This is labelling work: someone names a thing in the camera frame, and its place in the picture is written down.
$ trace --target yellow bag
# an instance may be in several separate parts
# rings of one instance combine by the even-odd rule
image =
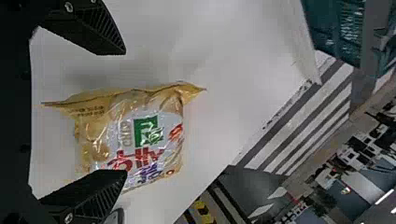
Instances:
[[[125,191],[179,171],[183,105],[202,90],[177,82],[146,90],[85,91],[43,105],[76,121],[83,171],[126,170]]]

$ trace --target white surface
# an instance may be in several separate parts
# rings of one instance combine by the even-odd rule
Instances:
[[[126,56],[99,57],[39,29],[32,40],[33,154],[41,197],[75,177],[74,123],[43,101],[103,87],[186,80],[206,87],[185,108],[181,172],[120,198],[126,223],[173,223],[305,82],[278,1],[106,1]]]

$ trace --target black stripe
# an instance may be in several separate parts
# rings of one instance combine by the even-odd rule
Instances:
[[[329,79],[341,68],[344,63],[341,61],[336,61],[326,72],[323,74],[322,83],[325,84]],[[315,93],[318,92],[320,86],[318,84],[313,84],[312,87],[306,91],[303,96],[286,112],[282,118],[276,122],[276,124],[269,130],[260,141],[242,158],[240,162],[236,164],[237,167],[245,167],[256,155],[262,150],[265,145],[285,126],[289,120],[299,111],[306,102],[311,99]]]
[[[280,146],[259,166],[258,170],[264,170],[306,127],[318,117],[318,115],[329,105],[338,94],[350,84],[352,75],[348,77],[328,96],[320,105],[298,126],[281,144]]]
[[[284,174],[287,174],[289,170],[291,170],[291,168],[297,163],[299,162],[311,149],[314,145],[316,145],[326,134],[328,134],[334,127],[335,125],[338,124],[338,122],[341,121],[341,119],[343,119],[345,116],[347,116],[349,114],[349,112],[345,112],[343,115],[341,115],[333,124],[331,127],[329,127],[326,132],[324,132],[315,142],[314,144],[311,145],[311,147],[309,147],[309,149],[307,149],[296,161],[294,164],[292,164],[285,172]]]
[[[319,125],[318,127],[313,130],[289,155],[288,157],[286,157],[274,170],[274,173],[276,173],[286,162],[288,162],[288,160],[291,159],[291,157],[293,157],[293,155],[295,153],[297,153],[298,150],[300,150],[311,138],[312,136],[314,136],[315,133],[317,133],[330,119],[332,119],[332,117],[335,116],[335,114],[344,106],[349,102],[350,96],[348,96],[343,102],[341,102],[341,104],[339,104],[334,111],[332,111],[332,113],[326,117],[326,119],[324,119]]]
[[[244,211],[242,211],[242,208],[239,206],[239,204],[233,199],[231,194],[228,192],[228,190],[224,187],[224,185],[219,181],[217,178],[214,181],[216,186],[219,187],[221,192],[224,194],[224,196],[228,199],[228,201],[231,203],[231,205],[235,208],[236,212],[239,214],[239,216],[245,221],[245,223],[250,224],[250,219],[248,216],[245,214]]]
[[[194,220],[194,218],[192,217],[192,215],[191,215],[189,209],[187,209],[186,211],[184,211],[183,216],[184,216],[184,218],[186,218],[186,220],[187,220],[187,222],[188,222],[189,224],[195,224],[195,220]]]
[[[212,196],[213,200],[219,206],[219,208],[222,211],[222,213],[224,214],[224,216],[227,217],[228,221],[232,224],[237,224],[235,219],[233,219],[233,215],[231,215],[231,213],[227,210],[227,207],[221,201],[221,199],[216,194],[216,192],[211,187],[207,188],[207,192],[209,192],[210,196]]]

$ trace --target snack bag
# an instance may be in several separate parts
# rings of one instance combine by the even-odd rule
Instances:
[[[43,105],[76,121],[82,171],[126,170],[125,191],[179,171],[183,105],[202,90],[177,82],[147,90],[85,91]]]

